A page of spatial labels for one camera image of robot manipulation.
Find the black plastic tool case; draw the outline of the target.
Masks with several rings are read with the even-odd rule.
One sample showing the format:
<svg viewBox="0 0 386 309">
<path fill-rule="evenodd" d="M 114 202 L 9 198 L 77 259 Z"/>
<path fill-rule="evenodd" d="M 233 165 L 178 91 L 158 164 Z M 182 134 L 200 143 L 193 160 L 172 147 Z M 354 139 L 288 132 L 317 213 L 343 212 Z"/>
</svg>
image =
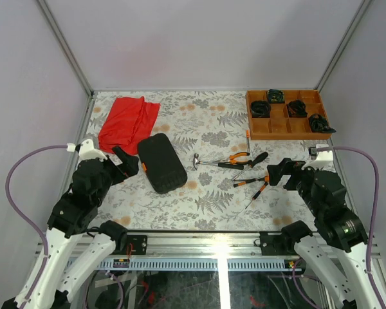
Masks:
<svg viewBox="0 0 386 309">
<path fill-rule="evenodd" d="M 187 172 L 166 134 L 158 133 L 142 140 L 137 150 L 147 179 L 158 194 L 186 184 Z"/>
</svg>

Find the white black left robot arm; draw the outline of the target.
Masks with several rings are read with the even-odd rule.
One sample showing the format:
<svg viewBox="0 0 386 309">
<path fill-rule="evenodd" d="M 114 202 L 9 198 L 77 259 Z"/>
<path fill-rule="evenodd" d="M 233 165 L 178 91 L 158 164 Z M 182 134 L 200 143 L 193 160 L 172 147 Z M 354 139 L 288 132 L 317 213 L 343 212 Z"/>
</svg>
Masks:
<svg viewBox="0 0 386 309">
<path fill-rule="evenodd" d="M 121 160 L 116 165 L 91 139 L 60 148 L 77 153 L 80 162 L 68 190 L 54 205 L 45 231 L 12 199 L 10 180 L 14 167 L 6 177 L 6 197 L 14 211 L 38 233 L 42 249 L 23 289 L 5 301 L 3 308 L 69 308 L 96 266 L 107 256 L 127 249 L 127 229 L 121 224 L 111 220 L 99 227 L 91 228 L 89 224 L 109 189 L 138 174 L 138 157 L 115 146 L 113 152 Z"/>
</svg>

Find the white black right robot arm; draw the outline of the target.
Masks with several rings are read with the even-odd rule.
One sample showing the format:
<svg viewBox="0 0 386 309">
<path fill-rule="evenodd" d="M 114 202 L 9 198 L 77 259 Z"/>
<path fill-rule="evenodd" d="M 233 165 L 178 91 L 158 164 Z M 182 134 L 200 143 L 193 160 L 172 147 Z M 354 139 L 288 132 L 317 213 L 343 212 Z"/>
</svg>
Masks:
<svg viewBox="0 0 386 309">
<path fill-rule="evenodd" d="M 295 191 L 314 216 L 317 232 L 336 254 L 337 267 L 321 249 L 311 229 L 301 220 L 261 244 L 270 245 L 274 254 L 299 255 L 318 276 L 337 308 L 386 308 L 386 292 L 378 276 L 372 274 L 367 259 L 371 239 L 360 218 L 345 203 L 346 188 L 331 171 L 284 158 L 268 165 L 269 185 L 276 186 L 283 176 L 287 191 Z"/>
</svg>

